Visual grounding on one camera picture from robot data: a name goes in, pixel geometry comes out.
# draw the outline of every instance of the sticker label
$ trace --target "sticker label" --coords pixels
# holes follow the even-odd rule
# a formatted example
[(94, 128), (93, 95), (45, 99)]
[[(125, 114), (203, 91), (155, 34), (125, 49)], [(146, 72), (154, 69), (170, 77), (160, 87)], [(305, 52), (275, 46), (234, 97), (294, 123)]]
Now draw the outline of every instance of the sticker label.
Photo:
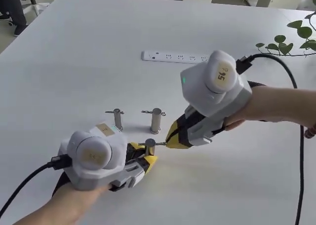
[(83, 162), (94, 163), (94, 164), (102, 166), (105, 160), (105, 153), (86, 148), (82, 152), (81, 160)]
[(227, 62), (219, 62), (217, 68), (217, 74), (215, 77), (215, 84), (220, 88), (225, 89), (227, 83), (229, 83), (229, 76), (231, 73), (232, 67)]
[(114, 134), (113, 130), (106, 124), (99, 124), (96, 126), (105, 136), (111, 136)]

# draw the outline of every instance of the black connector plug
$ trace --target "black connector plug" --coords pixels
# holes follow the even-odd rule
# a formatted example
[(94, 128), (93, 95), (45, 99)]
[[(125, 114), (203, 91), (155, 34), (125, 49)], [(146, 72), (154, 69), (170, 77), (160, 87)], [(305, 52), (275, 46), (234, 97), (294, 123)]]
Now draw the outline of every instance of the black connector plug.
[(244, 56), (241, 59), (238, 59), (236, 61), (236, 71), (239, 75), (241, 75), (242, 73), (244, 73), (248, 68), (250, 68), (252, 66), (251, 64), (251, 59), (247, 58), (246, 56)]
[(57, 157), (52, 157), (50, 162), (47, 163), (49, 168), (54, 168), (54, 170), (64, 169), (71, 167), (73, 160), (68, 154), (59, 155)]

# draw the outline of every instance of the finger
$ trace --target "finger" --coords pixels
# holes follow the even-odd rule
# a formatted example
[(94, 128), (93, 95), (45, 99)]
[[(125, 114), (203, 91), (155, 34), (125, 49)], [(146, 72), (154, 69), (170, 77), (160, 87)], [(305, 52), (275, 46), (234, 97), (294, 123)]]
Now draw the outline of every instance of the finger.
[(236, 121), (236, 122), (233, 122), (233, 123), (227, 125), (227, 126), (225, 127), (225, 130), (226, 130), (226, 131), (232, 130), (232, 129), (238, 127), (239, 125), (241, 125), (243, 122), (245, 122), (245, 120), (238, 120), (238, 121)]

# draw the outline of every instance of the metal cylinder peg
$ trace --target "metal cylinder peg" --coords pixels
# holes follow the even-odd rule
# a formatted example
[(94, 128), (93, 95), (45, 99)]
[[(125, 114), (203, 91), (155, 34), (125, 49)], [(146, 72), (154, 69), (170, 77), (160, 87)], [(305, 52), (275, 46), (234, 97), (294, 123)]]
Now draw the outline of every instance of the metal cylinder peg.
[(149, 138), (145, 141), (145, 156), (154, 156), (156, 141)]
[(143, 110), (142, 113), (152, 114), (152, 125), (150, 126), (150, 132), (154, 135), (159, 134), (161, 116), (166, 116), (166, 113), (162, 112), (162, 110), (159, 108), (155, 108), (153, 111)]
[(114, 122), (115, 122), (115, 126), (119, 129), (119, 130), (123, 130), (123, 126), (122, 126), (122, 121), (121, 121), (121, 116), (124, 114), (124, 111), (121, 111), (120, 109), (114, 109), (114, 111), (106, 111), (105, 113), (111, 113), (114, 114)]

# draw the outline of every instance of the electrical outlet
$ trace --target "electrical outlet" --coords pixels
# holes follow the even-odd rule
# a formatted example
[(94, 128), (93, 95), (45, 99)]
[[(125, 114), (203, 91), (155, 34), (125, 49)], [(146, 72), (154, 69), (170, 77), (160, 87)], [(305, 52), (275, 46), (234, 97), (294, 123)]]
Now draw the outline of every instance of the electrical outlet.
[(208, 55), (205, 54), (187, 54), (187, 53), (172, 53), (167, 51), (143, 51), (142, 60), (159, 61), (159, 62), (174, 62), (174, 63), (193, 63), (198, 64), (208, 61)]

